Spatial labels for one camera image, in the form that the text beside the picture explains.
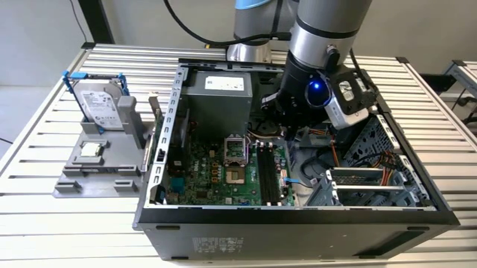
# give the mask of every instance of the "metal rail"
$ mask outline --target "metal rail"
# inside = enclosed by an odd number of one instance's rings
[[[178,58],[225,59],[222,50],[155,49],[98,45],[82,52],[71,69],[127,75],[145,120],[154,120],[147,95],[169,103]],[[273,61],[285,63],[286,53]],[[475,137],[409,64],[394,58],[358,57],[390,106],[406,138],[463,226],[389,260],[217,261],[189,266],[277,267],[477,267],[477,151]],[[137,198],[55,199],[50,196],[79,133],[82,113],[62,83],[55,86],[0,166],[0,260],[18,266],[155,265],[143,233],[131,229]]]

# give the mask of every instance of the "power supply label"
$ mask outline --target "power supply label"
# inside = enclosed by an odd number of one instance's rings
[[[193,237],[193,243],[198,253],[239,253],[243,237]]]
[[[206,89],[245,91],[242,77],[209,76]]]
[[[82,91],[87,113],[106,130],[122,129],[119,113],[111,95],[100,91]]]

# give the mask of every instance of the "blue led light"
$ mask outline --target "blue led light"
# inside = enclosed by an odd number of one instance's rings
[[[310,83],[310,87],[312,87],[313,89],[320,89],[320,87],[321,87],[320,82],[312,82],[312,83]]]

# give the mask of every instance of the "ram slot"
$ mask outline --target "ram slot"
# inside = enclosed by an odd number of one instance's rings
[[[273,147],[267,145],[257,147],[257,161],[259,166],[262,205],[277,205],[280,202],[280,187]]]

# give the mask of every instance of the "motherboard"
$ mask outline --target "motherboard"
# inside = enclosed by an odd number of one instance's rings
[[[286,152],[245,138],[191,142],[189,167],[171,178],[167,201],[186,205],[294,205]]]

